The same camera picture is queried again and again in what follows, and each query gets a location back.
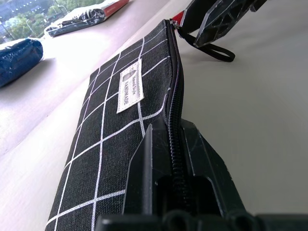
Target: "clear plastic bag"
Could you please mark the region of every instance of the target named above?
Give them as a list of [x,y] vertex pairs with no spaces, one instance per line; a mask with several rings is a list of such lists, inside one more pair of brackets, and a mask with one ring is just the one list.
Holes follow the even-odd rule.
[[43,59],[43,46],[36,38],[0,45],[0,87],[18,79]]
[[45,28],[44,34],[55,37],[102,23],[128,2],[129,0],[106,0],[101,4],[76,8]]

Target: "white grid pattern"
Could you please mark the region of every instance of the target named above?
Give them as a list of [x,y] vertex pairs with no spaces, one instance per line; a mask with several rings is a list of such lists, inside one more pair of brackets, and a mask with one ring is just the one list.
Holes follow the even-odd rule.
[[[68,169],[68,172],[67,172],[67,175],[66,175],[66,179],[65,179],[64,188],[63,188],[62,195],[61,195],[61,200],[60,200],[58,212],[57,212],[57,215],[56,215],[56,216],[52,217],[52,218],[47,222],[47,225],[48,225],[50,222],[56,220],[55,227],[54,227],[54,230],[55,230],[55,231],[56,231],[56,229],[57,229],[57,223],[58,223],[58,218],[59,218],[59,217],[61,217],[61,216],[63,216],[63,215],[66,215],[66,214],[68,214],[68,213],[70,213],[70,212],[72,212],[72,211],[75,211],[75,210],[77,210],[77,209],[79,209],[79,208],[82,208],[82,207],[84,207],[84,206],[90,205],[90,204],[93,204],[92,221],[91,221],[91,231],[94,231],[94,228],[95,228],[95,211],[96,211],[96,204],[97,204],[97,202],[98,202],[98,201],[101,201],[101,200],[104,200],[104,199],[107,199],[107,198],[114,197],[114,196],[122,195],[122,194],[125,193],[125,190],[121,190],[121,191],[114,192],[114,193],[111,193],[111,194],[108,194],[108,195],[104,195],[104,196],[101,196],[101,197],[97,197],[97,194],[98,194],[98,186],[99,186],[99,180],[100,180],[100,173],[101,173],[101,167],[102,167],[102,158],[103,158],[103,156],[102,156],[102,146],[103,146],[103,142],[106,141],[106,140],[108,140],[109,138],[111,138],[111,137],[113,137],[113,136],[115,136],[115,135],[121,133],[122,131],[124,131],[125,129],[127,129],[128,127],[130,127],[131,125],[133,125],[133,124],[135,124],[135,123],[138,123],[138,122],[140,122],[140,124],[141,124],[141,132],[142,132],[142,136],[144,136],[144,134],[145,134],[144,125],[143,125],[144,120],[153,118],[153,117],[159,115],[159,114],[162,112],[162,110],[163,110],[163,108],[164,108],[164,105],[165,105],[167,93],[166,93],[165,96],[164,96],[164,100],[163,100],[163,104],[162,104],[161,108],[160,108],[156,113],[151,114],[151,115],[149,115],[149,116],[142,117],[141,106],[140,106],[140,103],[138,103],[138,114],[139,114],[139,118],[136,119],[136,120],[131,121],[130,123],[128,123],[126,126],[124,126],[123,128],[121,128],[121,129],[118,130],[117,132],[115,132],[115,133],[113,133],[113,134],[111,134],[111,135],[109,135],[109,136],[103,138],[103,127],[104,127],[103,125],[104,125],[104,116],[105,116],[106,102],[118,94],[118,92],[117,92],[117,93],[115,93],[114,95],[112,95],[111,97],[109,97],[109,98],[107,99],[108,92],[109,92],[109,87],[110,87],[110,83],[111,83],[111,80],[112,80],[112,76],[113,76],[113,75],[115,75],[115,74],[118,73],[119,71],[123,70],[125,67],[127,67],[128,65],[130,65],[132,62],[136,61],[137,59],[140,59],[141,56],[145,55],[146,53],[148,53],[148,52],[151,51],[152,49],[156,48],[156,47],[157,47],[158,45],[160,45],[161,43],[167,41],[167,39],[161,41],[160,43],[158,43],[157,45],[155,45],[153,48],[151,48],[150,50],[148,50],[147,52],[145,52],[144,54],[142,54],[144,45],[145,45],[146,43],[150,42],[151,40],[153,40],[153,39],[154,39],[156,36],[158,36],[158,34],[161,33],[164,29],[165,29],[165,27],[164,27],[161,31],[159,31],[153,38],[151,38],[151,39],[150,39],[149,41],[147,41],[147,42],[144,42],[144,38],[143,38],[143,39],[142,39],[142,45],[141,45],[141,46],[138,46],[137,48],[134,49],[134,50],[136,50],[136,49],[138,49],[139,47],[141,47],[141,51],[140,51],[140,54],[139,54],[138,58],[134,59],[133,61],[131,61],[130,63],[128,63],[126,66],[124,66],[123,68],[121,68],[120,70],[118,70],[117,72],[114,73],[114,70],[115,70],[115,68],[116,68],[117,62],[118,62],[121,58],[123,58],[124,56],[126,56],[126,55],[128,55],[129,53],[133,52],[134,50],[130,51],[129,53],[127,53],[126,55],[124,55],[124,56],[122,56],[122,57],[120,57],[120,56],[121,56],[121,53],[119,54],[119,57],[118,57],[117,61],[114,62],[114,63],[112,63],[112,64],[110,65],[110,66],[112,66],[113,64],[115,64],[111,76],[103,82],[103,83],[105,83],[107,80],[109,80],[109,84],[108,84],[108,88],[107,88],[107,92],[106,92],[106,96],[105,96],[104,102],[101,103],[99,106],[97,106],[91,113],[89,113],[89,115],[87,115],[87,117],[85,117],[85,115],[86,115],[86,113],[87,113],[87,108],[88,108],[88,105],[89,105],[89,102],[90,102],[90,97],[91,97],[91,95],[92,95],[100,86],[102,86],[102,84],[103,84],[103,83],[100,84],[95,90],[93,90],[93,89],[94,89],[94,86],[95,86],[96,79],[98,78],[98,76],[99,76],[102,72],[104,72],[104,71],[105,71],[107,68],[109,68],[110,66],[107,67],[106,69],[104,69],[103,71],[100,71],[100,69],[101,69],[101,67],[100,67],[99,70],[98,70],[98,74],[96,75],[95,79],[89,84],[89,86],[90,86],[90,85],[93,83],[93,86],[92,86],[92,88],[91,88],[89,97],[85,100],[85,102],[84,102],[84,104],[83,104],[83,106],[84,106],[84,105],[87,103],[87,106],[86,106],[86,109],[85,109],[85,113],[84,113],[84,115],[83,115],[82,122],[81,122],[81,124],[78,126],[78,128],[76,129],[76,132],[78,131],[78,129],[79,129],[79,132],[78,132],[77,140],[76,140],[76,143],[75,143],[75,147],[74,147],[72,159],[71,159],[71,160],[66,164],[66,166],[64,167],[64,168],[69,167],[69,169]],[[148,70],[146,73],[144,73],[144,74],[142,75],[142,77],[144,77],[144,76],[147,75],[149,72],[151,72],[154,68],[156,68],[160,63],[162,63],[162,62],[163,62],[164,60],[166,60],[167,58],[170,58],[170,56],[167,56],[166,58],[164,58],[164,59],[162,59],[161,61],[159,61],[155,66],[153,66],[150,70]],[[80,132],[81,132],[81,129],[82,129],[82,125],[83,125],[84,121],[85,121],[95,110],[97,110],[98,108],[100,108],[102,105],[103,105],[103,117],[102,117],[102,128],[101,128],[101,140],[100,140],[99,142],[93,144],[91,147],[87,148],[86,150],[82,151],[80,154],[78,154],[77,156],[74,157],[75,151],[76,151],[76,147],[77,147],[77,142],[78,142],[79,135],[80,135]],[[62,212],[62,213],[60,213],[60,209],[61,209],[61,205],[62,205],[62,201],[63,201],[63,197],[64,197],[64,192],[65,192],[67,180],[68,180],[68,177],[69,177],[69,173],[70,173],[70,169],[71,169],[71,166],[72,166],[73,161],[76,160],[76,159],[79,158],[81,155],[83,155],[83,154],[86,153],[88,150],[92,149],[93,147],[95,147],[95,146],[97,146],[97,145],[100,145],[100,157],[99,157],[99,169],[98,169],[98,175],[97,175],[97,181],[96,181],[95,196],[94,196],[94,198],[93,198],[92,200],[90,200],[90,201],[84,202],[84,203],[82,203],[82,204],[79,204],[79,205],[77,205],[77,206],[75,206],[75,207],[73,207],[73,208],[71,208],[71,209],[68,209],[68,210],[66,210],[66,211],[64,211],[64,212]]]

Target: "red object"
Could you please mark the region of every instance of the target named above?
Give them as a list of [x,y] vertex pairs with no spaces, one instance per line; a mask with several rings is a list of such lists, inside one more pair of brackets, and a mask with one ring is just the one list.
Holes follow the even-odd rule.
[[106,15],[106,18],[111,16],[113,13],[115,13],[117,10],[125,6],[129,0],[117,0],[111,3],[109,6],[104,8],[104,13]]
[[172,20],[173,21],[176,21],[179,25],[181,24],[181,20],[182,20],[182,17],[184,15],[184,11],[178,13],[177,15],[175,15]]

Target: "fabric label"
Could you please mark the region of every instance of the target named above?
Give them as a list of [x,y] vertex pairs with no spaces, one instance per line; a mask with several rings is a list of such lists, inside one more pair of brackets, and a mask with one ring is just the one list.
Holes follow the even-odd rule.
[[139,59],[121,72],[116,113],[125,111],[144,98],[141,64],[142,59]]

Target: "black zipper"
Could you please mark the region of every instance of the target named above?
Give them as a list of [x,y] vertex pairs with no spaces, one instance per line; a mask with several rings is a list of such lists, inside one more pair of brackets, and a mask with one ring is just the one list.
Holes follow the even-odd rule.
[[172,184],[177,200],[177,208],[192,213],[194,208],[193,193],[188,179],[180,130],[184,95],[184,75],[174,32],[177,25],[171,20],[167,21],[167,27],[172,66],[176,70],[176,72],[173,72],[171,91],[168,98],[169,113],[167,114]]

